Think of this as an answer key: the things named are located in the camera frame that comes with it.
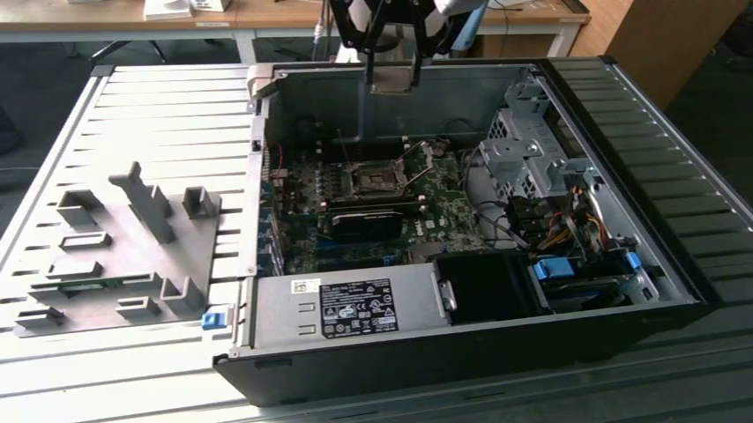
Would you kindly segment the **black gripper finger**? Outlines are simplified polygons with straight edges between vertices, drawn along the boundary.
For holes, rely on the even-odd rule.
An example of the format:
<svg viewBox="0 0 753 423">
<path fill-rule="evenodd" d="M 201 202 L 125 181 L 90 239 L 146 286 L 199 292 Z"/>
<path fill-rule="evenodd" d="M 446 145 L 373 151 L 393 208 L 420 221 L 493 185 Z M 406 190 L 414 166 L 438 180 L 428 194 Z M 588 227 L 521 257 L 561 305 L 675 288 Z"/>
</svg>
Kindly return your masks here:
<svg viewBox="0 0 753 423">
<path fill-rule="evenodd" d="M 329 5 L 342 45 L 365 55 L 365 82 L 372 85 L 378 41 L 388 25 L 388 2 L 332 0 Z"/>
<path fill-rule="evenodd" d="M 421 68 L 425 61 L 432 59 L 440 52 L 445 54 L 452 44 L 452 19 L 444 14 L 446 12 L 446 1 L 413 1 L 410 6 L 410 18 L 414 37 L 414 54 L 412 65 L 412 87 L 420 85 Z M 429 34 L 426 23 L 432 14 L 441 16 L 441 26 L 433 34 Z"/>
</svg>

